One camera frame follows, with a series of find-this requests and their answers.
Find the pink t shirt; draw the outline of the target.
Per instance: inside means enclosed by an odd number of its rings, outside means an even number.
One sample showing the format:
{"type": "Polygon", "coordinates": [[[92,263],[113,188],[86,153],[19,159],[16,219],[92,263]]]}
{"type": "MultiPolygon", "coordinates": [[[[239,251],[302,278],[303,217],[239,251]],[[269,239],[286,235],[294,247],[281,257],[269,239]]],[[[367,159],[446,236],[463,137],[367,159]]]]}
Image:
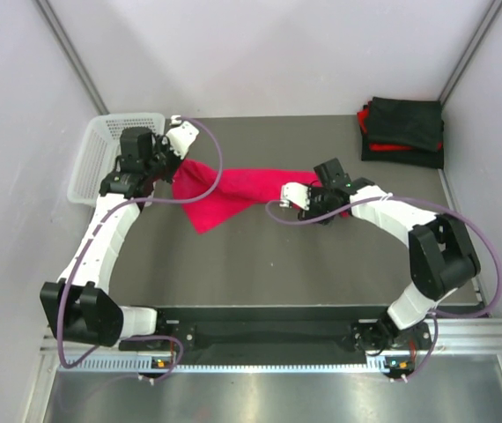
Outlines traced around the pink t shirt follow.
{"type": "Polygon", "coordinates": [[[219,184],[207,197],[182,206],[198,234],[209,232],[255,204],[278,200],[286,183],[320,186],[313,172],[228,168],[218,176],[217,170],[202,162],[185,160],[173,178],[173,198],[197,197],[211,188],[214,181],[219,184]]]}

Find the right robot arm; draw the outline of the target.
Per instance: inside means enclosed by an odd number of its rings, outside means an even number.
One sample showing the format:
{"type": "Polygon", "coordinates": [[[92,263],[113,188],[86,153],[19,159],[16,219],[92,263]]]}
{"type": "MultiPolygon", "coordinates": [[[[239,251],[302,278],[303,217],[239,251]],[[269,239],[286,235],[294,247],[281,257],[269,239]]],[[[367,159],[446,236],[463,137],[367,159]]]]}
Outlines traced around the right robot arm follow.
{"type": "Polygon", "coordinates": [[[337,159],[314,172],[316,182],[288,182],[281,189],[281,201],[298,208],[300,221],[327,225],[331,213],[340,211],[375,225],[408,249],[410,283],[365,332],[378,352],[403,347],[412,338],[412,327],[479,274],[481,264],[466,225],[449,213],[396,200],[364,177],[351,179],[337,159]]]}

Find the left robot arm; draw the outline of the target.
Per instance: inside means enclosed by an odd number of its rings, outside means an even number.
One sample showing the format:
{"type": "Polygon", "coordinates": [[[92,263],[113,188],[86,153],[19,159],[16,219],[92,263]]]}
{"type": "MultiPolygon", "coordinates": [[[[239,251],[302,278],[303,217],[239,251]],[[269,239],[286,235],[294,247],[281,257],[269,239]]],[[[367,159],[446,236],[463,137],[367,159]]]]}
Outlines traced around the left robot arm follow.
{"type": "Polygon", "coordinates": [[[156,350],[169,329],[153,308],[120,306],[109,296],[114,265],[128,231],[141,215],[157,180],[171,182],[199,131],[183,122],[159,135],[147,127],[126,128],[111,171],[100,183],[95,212],[78,251],[56,282],[40,292],[53,336],[113,346],[138,336],[156,350]]]}

